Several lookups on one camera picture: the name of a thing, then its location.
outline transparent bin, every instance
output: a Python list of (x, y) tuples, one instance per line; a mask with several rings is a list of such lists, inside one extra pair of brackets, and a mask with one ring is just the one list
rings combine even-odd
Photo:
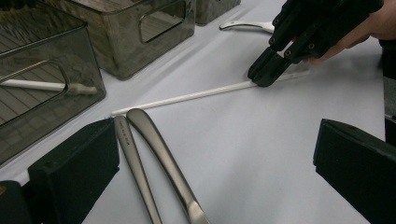
[(86, 27), (41, 3), (0, 12), (0, 165), (105, 97)]
[(241, 4), (241, 0), (196, 0), (196, 18), (198, 25), (207, 25), (231, 8)]
[(124, 80), (194, 33), (195, 0), (43, 0), (88, 22), (99, 67)]

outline silver handle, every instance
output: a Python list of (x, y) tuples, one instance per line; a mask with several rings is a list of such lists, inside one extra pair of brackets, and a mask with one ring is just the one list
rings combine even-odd
[(127, 119), (137, 129), (138, 132), (146, 139), (151, 149), (154, 151), (157, 159), (160, 161), (163, 169), (168, 175), (177, 197), (183, 205), (183, 209), (189, 218), (191, 224), (207, 224), (204, 211), (198, 204), (192, 190), (187, 183), (184, 175), (181, 173), (173, 158), (168, 146), (165, 144), (160, 132), (151, 120), (149, 115), (141, 109), (131, 109), (126, 114)]
[(151, 223), (161, 224), (162, 221), (158, 213), (157, 206), (155, 205), (154, 198), (152, 197), (149, 182), (146, 178), (145, 170), (143, 168), (142, 161), (140, 160), (136, 144), (134, 143), (129, 123), (124, 116), (116, 116), (114, 118), (114, 123), (122, 151), (124, 152), (125, 158), (134, 175), (134, 180), (136, 181), (140, 194), (143, 197)]
[(260, 21), (226, 21), (223, 24), (219, 26), (220, 30), (225, 30), (225, 29), (230, 29), (235, 26), (255, 26), (262, 28), (264, 31), (268, 33), (273, 33), (274, 32), (274, 26), (273, 24), (268, 21), (268, 22), (260, 22)]

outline white rod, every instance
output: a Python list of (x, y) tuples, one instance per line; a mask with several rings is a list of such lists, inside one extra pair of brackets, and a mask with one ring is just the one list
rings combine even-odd
[(62, 91), (64, 89), (63, 83), (55, 82), (40, 82), (30, 80), (9, 79), (0, 83), (1, 86), (19, 87), (26, 89), (42, 90), (42, 91)]
[[(31, 81), (31, 80), (20, 80), (20, 79), (9, 79), (0, 83), (0, 86), (26, 88), (41, 91), (63, 91), (64, 83), (56, 82), (42, 82), (42, 81)], [(85, 94), (92, 95), (97, 93), (96, 87), (87, 87), (80, 83), (71, 83), (68, 85), (68, 92), (71, 94)]]
[[(297, 78), (297, 77), (305, 77), (305, 76), (309, 75), (309, 73), (310, 73), (309, 70), (304, 70), (304, 71), (298, 72), (298, 73), (286, 73), (286, 74), (280, 76), (276, 81), (282, 81), (282, 80), (287, 80), (287, 79)], [(166, 100), (161, 100), (161, 101), (156, 101), (156, 102), (152, 102), (152, 103), (148, 103), (148, 104), (144, 104), (144, 105), (135, 105), (135, 106), (123, 108), (120, 110), (115, 110), (115, 111), (111, 112), (111, 115), (117, 116), (117, 115), (125, 114), (130, 109), (133, 109), (133, 108), (149, 109), (149, 108), (160, 106), (160, 105), (170, 105), (170, 104), (174, 104), (174, 103), (178, 103), (178, 102), (202, 98), (202, 97), (215, 95), (215, 94), (219, 94), (219, 93), (224, 93), (227, 91), (237, 91), (237, 90), (242, 90), (245, 88), (255, 87), (255, 86), (257, 86), (257, 85), (251, 81), (240, 82), (237, 84), (220, 87), (220, 88), (215, 88), (215, 89), (208, 90), (208, 91), (199, 91), (196, 93), (182, 95), (182, 96), (178, 96), (178, 97), (174, 97), (174, 98), (170, 98), (170, 99), (166, 99)]]

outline white tabletop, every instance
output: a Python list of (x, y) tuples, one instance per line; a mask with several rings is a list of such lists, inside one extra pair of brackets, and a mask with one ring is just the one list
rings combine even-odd
[[(243, 0), (134, 77), (102, 72), (107, 96), (0, 170), (28, 181), (26, 168), (88, 123), (113, 110), (248, 80), (268, 47), (260, 30), (220, 31), (225, 21), (271, 21), (276, 0)], [(368, 223), (315, 172), (321, 119), (384, 139), (381, 48), (374, 39), (311, 66), (311, 75), (148, 109), (211, 223)], [(163, 223), (187, 223), (176, 194), (141, 137), (135, 140)], [(150, 223), (125, 158), (84, 223)]]

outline white sheet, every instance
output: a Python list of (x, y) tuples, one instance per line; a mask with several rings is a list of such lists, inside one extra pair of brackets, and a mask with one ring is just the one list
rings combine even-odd
[[(268, 47), (270, 35), (220, 31), (219, 25), (270, 21), (282, 3), (243, 0), (207, 26), (196, 27), (193, 37), (129, 80), (102, 72), (106, 99), (3, 167), (0, 179), (26, 183), (30, 164), (113, 110), (248, 80), (247, 71)], [(346, 122), (384, 139), (383, 83), (376, 69), (380, 53), (370, 39), (312, 66), (309, 77), (147, 112), (211, 223), (368, 223), (316, 174), (312, 160), (321, 119)], [(140, 136), (135, 140), (163, 223), (187, 223), (159, 163)], [(122, 153), (120, 160), (120, 171), (84, 223), (150, 223)]]

